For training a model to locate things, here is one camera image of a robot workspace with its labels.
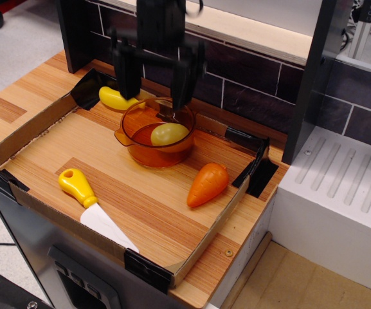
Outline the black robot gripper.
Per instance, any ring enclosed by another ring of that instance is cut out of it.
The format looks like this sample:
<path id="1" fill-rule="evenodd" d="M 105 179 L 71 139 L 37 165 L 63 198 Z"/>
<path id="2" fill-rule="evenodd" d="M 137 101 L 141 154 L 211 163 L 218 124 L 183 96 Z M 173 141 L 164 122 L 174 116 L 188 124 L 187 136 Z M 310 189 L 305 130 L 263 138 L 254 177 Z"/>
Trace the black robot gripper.
<path id="1" fill-rule="evenodd" d="M 137 1 L 136 30 L 111 28 L 111 50 L 119 92 L 126 100 L 140 93 L 142 64 L 173 66 L 172 109 L 180 110 L 194 94 L 199 78 L 206 73 L 206 47 L 185 37 L 185 17 L 197 17 L 203 10 L 188 12 L 185 1 Z M 162 53 L 179 48 L 186 55 L 179 60 Z"/>

